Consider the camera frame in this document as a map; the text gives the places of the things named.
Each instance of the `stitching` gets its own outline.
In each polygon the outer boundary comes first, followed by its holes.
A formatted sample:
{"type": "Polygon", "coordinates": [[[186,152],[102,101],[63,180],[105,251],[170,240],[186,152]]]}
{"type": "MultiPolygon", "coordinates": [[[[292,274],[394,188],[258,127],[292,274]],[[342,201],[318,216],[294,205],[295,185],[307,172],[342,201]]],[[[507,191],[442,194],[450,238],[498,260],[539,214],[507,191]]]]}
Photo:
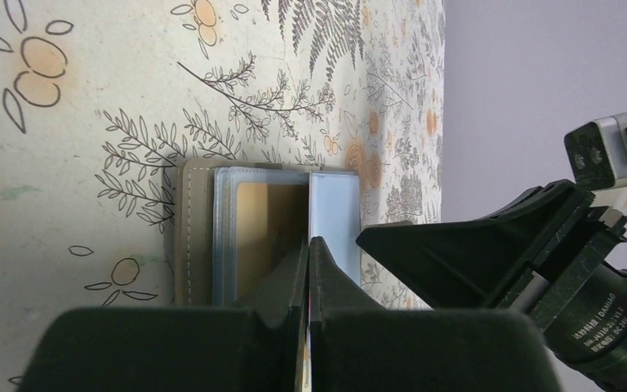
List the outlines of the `stitching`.
{"type": "Polygon", "coordinates": [[[191,305],[191,173],[196,170],[215,170],[208,167],[192,167],[189,169],[189,196],[186,208],[186,286],[189,289],[189,305],[191,305]]]}

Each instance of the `beige leather cover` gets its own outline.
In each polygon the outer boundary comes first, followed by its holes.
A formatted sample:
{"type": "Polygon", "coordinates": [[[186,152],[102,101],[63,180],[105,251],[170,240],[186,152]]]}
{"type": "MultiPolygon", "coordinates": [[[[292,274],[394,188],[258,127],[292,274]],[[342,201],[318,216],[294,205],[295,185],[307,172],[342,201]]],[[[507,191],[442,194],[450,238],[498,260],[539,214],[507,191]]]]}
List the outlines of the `beige leather cover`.
{"type": "Polygon", "coordinates": [[[174,288],[177,305],[212,304],[212,213],[215,169],[219,167],[319,171],[321,167],[283,166],[194,158],[179,165],[176,194],[174,288]]]}

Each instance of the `wall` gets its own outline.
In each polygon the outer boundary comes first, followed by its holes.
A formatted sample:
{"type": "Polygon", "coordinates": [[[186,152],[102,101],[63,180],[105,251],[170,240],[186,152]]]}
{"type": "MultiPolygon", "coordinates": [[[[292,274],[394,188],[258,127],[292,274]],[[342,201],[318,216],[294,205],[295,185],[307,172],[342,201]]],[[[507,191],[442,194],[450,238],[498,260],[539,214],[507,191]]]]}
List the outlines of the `wall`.
{"type": "MultiPolygon", "coordinates": [[[[446,2],[442,218],[572,178],[563,136],[627,110],[627,2],[446,2]]],[[[627,244],[608,259],[627,268],[627,244]]],[[[566,390],[596,386],[557,364],[566,390]]]]}
{"type": "Polygon", "coordinates": [[[440,0],[0,1],[0,391],[66,310],[207,300],[211,249],[171,246],[211,227],[189,229],[185,159],[346,167],[363,224],[437,221],[444,21],[440,0]]]}

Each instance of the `black plastic mount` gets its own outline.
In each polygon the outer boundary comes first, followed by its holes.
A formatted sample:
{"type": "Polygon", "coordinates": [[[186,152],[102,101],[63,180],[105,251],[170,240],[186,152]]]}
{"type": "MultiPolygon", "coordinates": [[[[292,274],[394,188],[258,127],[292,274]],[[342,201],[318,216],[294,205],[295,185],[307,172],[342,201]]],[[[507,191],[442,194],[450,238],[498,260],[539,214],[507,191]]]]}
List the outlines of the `black plastic mount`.
{"type": "Polygon", "coordinates": [[[357,244],[434,308],[517,309],[542,330],[626,241],[626,218],[560,180],[482,219],[365,229],[357,244]],[[524,301],[532,287],[543,296],[524,301]]]}
{"type": "Polygon", "coordinates": [[[314,391],[560,390],[524,315],[385,310],[323,238],[229,308],[68,312],[19,390],[299,391],[307,324],[314,391]]]}

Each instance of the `camera lens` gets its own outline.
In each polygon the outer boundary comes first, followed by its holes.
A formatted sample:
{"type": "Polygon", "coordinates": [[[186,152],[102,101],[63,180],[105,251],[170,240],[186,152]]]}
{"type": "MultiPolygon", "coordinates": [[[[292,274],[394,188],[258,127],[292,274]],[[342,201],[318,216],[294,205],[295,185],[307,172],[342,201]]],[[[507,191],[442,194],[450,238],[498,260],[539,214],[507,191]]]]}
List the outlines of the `camera lens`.
{"type": "Polygon", "coordinates": [[[627,274],[600,265],[545,331],[566,365],[605,390],[627,390],[627,274]]]}

